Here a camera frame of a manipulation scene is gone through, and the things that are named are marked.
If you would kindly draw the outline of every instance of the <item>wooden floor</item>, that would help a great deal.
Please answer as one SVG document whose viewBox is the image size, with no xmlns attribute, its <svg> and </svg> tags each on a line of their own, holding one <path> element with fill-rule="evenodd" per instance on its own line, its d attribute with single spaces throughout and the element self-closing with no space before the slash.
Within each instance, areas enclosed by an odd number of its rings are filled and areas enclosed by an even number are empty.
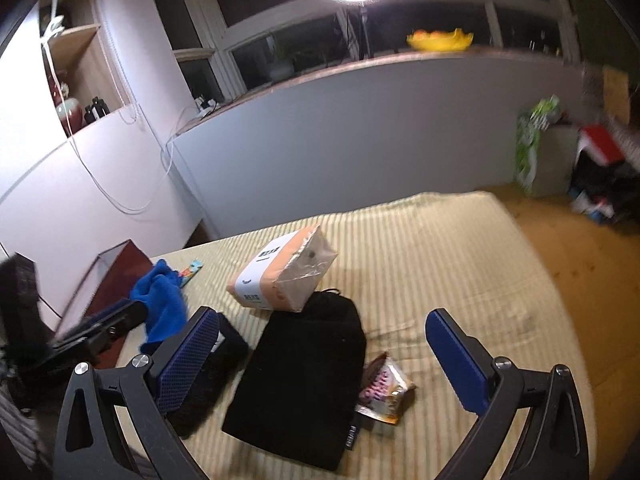
<svg viewBox="0 0 640 480">
<path fill-rule="evenodd" d="M 593 387 L 598 457 L 606 480 L 640 431 L 640 228 L 600 227 L 568 197 L 528 199 L 487 188 L 516 219 L 574 320 Z"/>
</svg>

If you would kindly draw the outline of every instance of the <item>blue towel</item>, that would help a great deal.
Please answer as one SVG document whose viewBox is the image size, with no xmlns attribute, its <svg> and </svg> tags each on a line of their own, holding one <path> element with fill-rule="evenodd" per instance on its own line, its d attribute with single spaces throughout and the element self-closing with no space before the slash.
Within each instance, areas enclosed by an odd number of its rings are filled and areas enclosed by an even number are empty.
<svg viewBox="0 0 640 480">
<path fill-rule="evenodd" d="M 141 352 L 145 352 L 146 346 L 157 348 L 187 323 L 178 271 L 164 260 L 158 260 L 154 268 L 138 280 L 130 298 L 142 301 L 149 310 L 145 321 L 146 342 L 140 347 Z"/>
</svg>

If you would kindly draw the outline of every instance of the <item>paper tissue package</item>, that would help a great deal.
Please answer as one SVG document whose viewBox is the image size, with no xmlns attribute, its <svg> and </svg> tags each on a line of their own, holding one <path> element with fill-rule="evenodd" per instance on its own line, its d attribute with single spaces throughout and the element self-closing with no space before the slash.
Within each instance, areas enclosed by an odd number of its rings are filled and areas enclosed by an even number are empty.
<svg viewBox="0 0 640 480">
<path fill-rule="evenodd" d="M 226 284 L 242 306 L 300 312 L 338 255 L 318 224 L 269 242 Z"/>
</svg>

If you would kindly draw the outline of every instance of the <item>bed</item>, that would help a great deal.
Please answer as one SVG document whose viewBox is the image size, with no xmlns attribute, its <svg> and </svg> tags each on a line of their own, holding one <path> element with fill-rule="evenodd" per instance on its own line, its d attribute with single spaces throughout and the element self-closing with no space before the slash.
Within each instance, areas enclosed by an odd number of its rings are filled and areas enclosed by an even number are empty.
<svg viewBox="0 0 640 480">
<path fill-rule="evenodd" d="M 367 480 L 434 478 L 474 422 L 465 412 L 424 339 L 424 319 L 444 307 L 493 355 L 523 368 L 550 370 L 567 364 L 580 395 L 596 460 L 591 385 L 572 321 L 551 278 L 513 219 L 490 193 L 423 193 L 358 211 L 281 224 L 162 256 L 176 269 L 197 258 L 204 268 L 184 295 L 190 313 L 201 304 L 223 312 L 253 348 L 269 314 L 239 306 L 226 280 L 269 240 L 320 222 L 338 258 L 319 288 L 335 287 L 358 307 L 367 335 L 367 360 L 389 351 L 417 384 L 415 403 L 396 427 L 363 430 L 345 451 L 336 473 L 294 463 L 222 433 L 220 427 L 241 373 L 213 414 L 185 445 L 212 479 Z M 143 327 L 129 334 L 119 366 L 143 341 Z M 487 478 L 499 478 L 517 441 L 520 410 Z M 121 416 L 137 450 L 130 420 Z"/>
</svg>

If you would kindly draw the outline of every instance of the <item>wall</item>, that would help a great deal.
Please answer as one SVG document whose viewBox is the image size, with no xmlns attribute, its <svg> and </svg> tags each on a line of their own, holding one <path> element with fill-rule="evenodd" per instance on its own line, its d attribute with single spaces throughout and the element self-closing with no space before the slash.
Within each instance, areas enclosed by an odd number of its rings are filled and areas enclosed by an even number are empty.
<svg viewBox="0 0 640 480">
<path fill-rule="evenodd" d="M 555 93 L 585 117 L 580 67 L 553 58 L 386 61 L 273 89 L 176 140 L 180 172 L 220 235 L 510 182 L 519 111 Z"/>
<path fill-rule="evenodd" d="M 154 197 L 142 214 L 114 208 L 65 142 L 47 88 L 36 11 L 0 61 L 0 242 L 36 262 L 40 293 L 59 313 L 100 252 L 127 238 L 149 256 L 178 250 L 202 216 L 177 172 L 162 179 L 160 145 L 190 118 L 182 112 L 191 95 L 153 0 L 97 3 L 106 23 L 116 23 L 114 44 L 132 97 L 143 104 L 155 133 L 129 105 L 74 138 L 96 179 L 125 206 L 140 208 Z M 44 304 L 40 313 L 57 325 Z"/>
<path fill-rule="evenodd" d="M 132 97 L 166 142 L 197 108 L 175 61 L 154 0 L 96 0 Z"/>
<path fill-rule="evenodd" d="M 50 127 L 58 116 L 46 85 L 37 9 L 29 13 L 0 57 L 0 109 L 1 197 L 25 171 L 65 141 L 62 128 Z"/>
</svg>

